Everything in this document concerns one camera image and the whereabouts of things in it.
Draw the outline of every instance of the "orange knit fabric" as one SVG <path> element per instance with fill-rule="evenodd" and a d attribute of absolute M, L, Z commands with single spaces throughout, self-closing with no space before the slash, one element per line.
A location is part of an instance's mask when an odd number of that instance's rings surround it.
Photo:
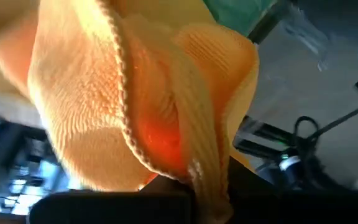
<path fill-rule="evenodd" d="M 186 1 L 185 17 L 182 1 L 151 2 L 41 0 L 38 23 L 0 35 L 0 68 L 84 184 L 137 190 L 156 172 L 192 186 L 206 222 L 225 222 L 231 141 L 255 91 L 257 51 L 201 1 Z M 26 33 L 34 41 L 23 43 Z M 15 42 L 32 49 L 18 67 Z"/>

